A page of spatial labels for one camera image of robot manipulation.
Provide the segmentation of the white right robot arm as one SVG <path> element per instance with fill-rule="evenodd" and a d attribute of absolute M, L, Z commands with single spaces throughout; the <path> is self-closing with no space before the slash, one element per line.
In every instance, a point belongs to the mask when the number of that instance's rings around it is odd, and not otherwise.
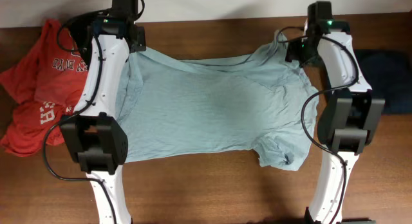
<path fill-rule="evenodd" d="M 307 19 L 301 30 L 302 36 L 288 41 L 286 60 L 319 57 L 330 85 L 310 96 L 325 95 L 327 104 L 317 123 L 317 137 L 310 138 L 323 156 L 315 195 L 303 221 L 342 223 L 351 171 L 375 134 L 385 101 L 373 96 L 359 68 L 347 22 Z"/>

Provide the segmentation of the light grey-blue t-shirt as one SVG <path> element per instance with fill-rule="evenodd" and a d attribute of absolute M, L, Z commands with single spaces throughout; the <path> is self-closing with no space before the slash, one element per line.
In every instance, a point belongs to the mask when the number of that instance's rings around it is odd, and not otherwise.
<path fill-rule="evenodd" d="M 304 70 L 285 55 L 283 35 L 238 57 L 132 53 L 116 104 L 127 162 L 253 150 L 263 167 L 298 170 L 310 150 L 318 100 Z"/>

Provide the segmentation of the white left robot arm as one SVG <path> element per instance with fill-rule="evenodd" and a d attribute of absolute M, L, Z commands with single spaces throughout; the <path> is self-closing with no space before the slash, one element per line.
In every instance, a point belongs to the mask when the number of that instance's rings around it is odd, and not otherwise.
<path fill-rule="evenodd" d="M 122 183 L 128 140 L 116 117 L 120 78 L 129 54 L 145 50 L 144 28 L 135 21 L 144 0 L 112 0 L 88 28 L 88 76 L 74 113 L 59 128 L 71 159 L 90 182 L 100 223 L 132 223 Z"/>

